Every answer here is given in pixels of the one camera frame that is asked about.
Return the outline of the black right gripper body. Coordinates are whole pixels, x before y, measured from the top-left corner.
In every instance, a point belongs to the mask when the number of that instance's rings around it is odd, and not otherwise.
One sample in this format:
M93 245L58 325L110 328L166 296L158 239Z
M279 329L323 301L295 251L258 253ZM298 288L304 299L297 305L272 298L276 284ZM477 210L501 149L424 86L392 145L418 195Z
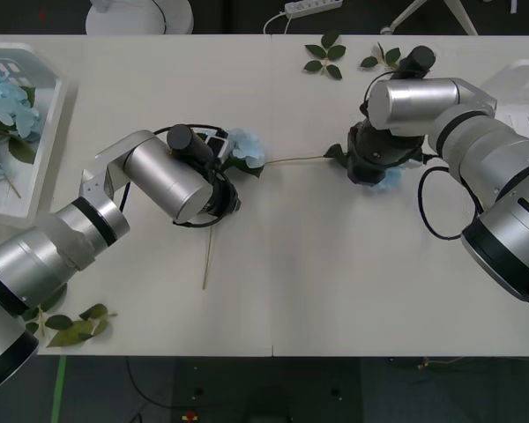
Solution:
M386 170L395 164L382 163L366 154L350 152L347 155L347 177L354 184L374 186L381 182Z

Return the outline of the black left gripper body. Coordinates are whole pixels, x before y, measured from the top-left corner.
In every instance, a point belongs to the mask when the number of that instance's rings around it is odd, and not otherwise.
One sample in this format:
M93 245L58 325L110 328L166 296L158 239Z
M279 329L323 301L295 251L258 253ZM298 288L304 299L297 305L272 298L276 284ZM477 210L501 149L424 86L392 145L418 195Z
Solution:
M224 174L218 174L212 183L212 195L205 212L213 217L225 217L238 212L241 200L234 184Z

